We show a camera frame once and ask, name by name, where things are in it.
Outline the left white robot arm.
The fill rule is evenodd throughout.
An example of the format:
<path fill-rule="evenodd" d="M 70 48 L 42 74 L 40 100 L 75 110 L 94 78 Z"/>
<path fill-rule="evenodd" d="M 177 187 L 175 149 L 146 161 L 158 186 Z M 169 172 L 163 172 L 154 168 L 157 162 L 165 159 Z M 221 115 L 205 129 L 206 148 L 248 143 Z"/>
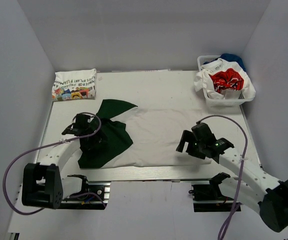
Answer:
<path fill-rule="evenodd" d="M 83 143 L 101 140 L 101 119 L 93 113 L 78 113 L 61 133 L 59 142 L 36 163 L 28 163 L 23 170 L 22 204 L 42 209 L 58 209 L 62 200 L 83 200 L 90 194 L 87 177 L 78 174 L 61 177 L 66 163 Z"/>

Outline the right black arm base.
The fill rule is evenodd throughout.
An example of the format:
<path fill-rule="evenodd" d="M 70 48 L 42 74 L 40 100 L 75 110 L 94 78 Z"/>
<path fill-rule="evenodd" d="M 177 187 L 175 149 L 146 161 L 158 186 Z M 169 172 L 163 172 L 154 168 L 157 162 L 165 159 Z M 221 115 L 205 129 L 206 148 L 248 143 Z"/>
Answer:
<path fill-rule="evenodd" d="M 231 211 L 233 198 L 224 196 L 219 185 L 230 177 L 227 173 L 219 173 L 210 180 L 197 181 L 191 185 L 188 194 L 192 196 L 195 213 L 221 213 Z"/>

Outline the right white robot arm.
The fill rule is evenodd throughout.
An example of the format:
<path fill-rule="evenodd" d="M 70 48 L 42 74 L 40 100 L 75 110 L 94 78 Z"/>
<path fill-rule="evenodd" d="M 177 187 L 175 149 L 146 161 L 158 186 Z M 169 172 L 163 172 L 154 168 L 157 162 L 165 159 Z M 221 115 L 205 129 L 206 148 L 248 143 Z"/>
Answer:
<path fill-rule="evenodd" d="M 288 180 L 279 180 L 243 160 L 234 145 L 225 138 L 217 139 L 206 123 L 184 130 L 176 151 L 212 159 L 241 175 L 241 183 L 224 172 L 212 177 L 209 192 L 213 198 L 234 198 L 239 189 L 237 201 L 256 212 L 272 231 L 279 233 L 288 227 Z"/>

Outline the blue t-shirt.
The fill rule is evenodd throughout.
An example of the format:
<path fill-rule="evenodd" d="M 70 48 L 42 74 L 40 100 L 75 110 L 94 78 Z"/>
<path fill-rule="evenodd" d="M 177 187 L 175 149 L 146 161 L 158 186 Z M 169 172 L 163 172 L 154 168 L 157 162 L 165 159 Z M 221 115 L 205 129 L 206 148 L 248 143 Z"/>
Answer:
<path fill-rule="evenodd" d="M 244 65 L 244 62 L 243 62 L 242 58 L 239 57 L 238 55 L 231 54 L 231 53 L 223 53 L 220 56 L 220 58 L 223 59 L 223 60 L 226 60 L 228 62 L 236 62 L 243 69 L 244 72 L 247 71 L 246 68 L 245 68 L 245 65 Z"/>

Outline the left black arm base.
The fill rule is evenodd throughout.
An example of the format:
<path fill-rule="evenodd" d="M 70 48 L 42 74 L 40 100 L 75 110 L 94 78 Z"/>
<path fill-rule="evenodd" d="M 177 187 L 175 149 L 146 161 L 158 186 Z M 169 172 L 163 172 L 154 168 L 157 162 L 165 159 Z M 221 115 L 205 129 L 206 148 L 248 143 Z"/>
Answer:
<path fill-rule="evenodd" d="M 109 201 L 110 183 L 88 181 L 84 175 L 73 174 L 61 180 L 61 210 L 104 210 Z"/>

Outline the white green raglan t-shirt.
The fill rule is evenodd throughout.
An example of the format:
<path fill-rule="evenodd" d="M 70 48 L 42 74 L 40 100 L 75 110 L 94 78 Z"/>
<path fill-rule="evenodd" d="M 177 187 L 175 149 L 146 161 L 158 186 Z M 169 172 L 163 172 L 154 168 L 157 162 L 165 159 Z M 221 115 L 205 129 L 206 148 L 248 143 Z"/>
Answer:
<path fill-rule="evenodd" d="M 210 164 L 176 148 L 184 130 L 201 118 L 197 109 L 151 109 L 117 99 L 104 99 L 96 113 L 108 137 L 99 158 L 78 160 L 80 169 L 198 166 Z"/>

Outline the white red print t-shirt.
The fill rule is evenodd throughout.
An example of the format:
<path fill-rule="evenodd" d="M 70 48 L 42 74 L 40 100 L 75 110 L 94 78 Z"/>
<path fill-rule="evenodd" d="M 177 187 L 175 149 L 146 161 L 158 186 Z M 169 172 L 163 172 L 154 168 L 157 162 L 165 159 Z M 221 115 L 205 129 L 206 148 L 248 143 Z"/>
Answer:
<path fill-rule="evenodd" d="M 194 89 L 206 91 L 213 100 L 253 99 L 256 90 L 250 77 L 236 61 L 218 58 L 203 64 L 194 79 Z"/>

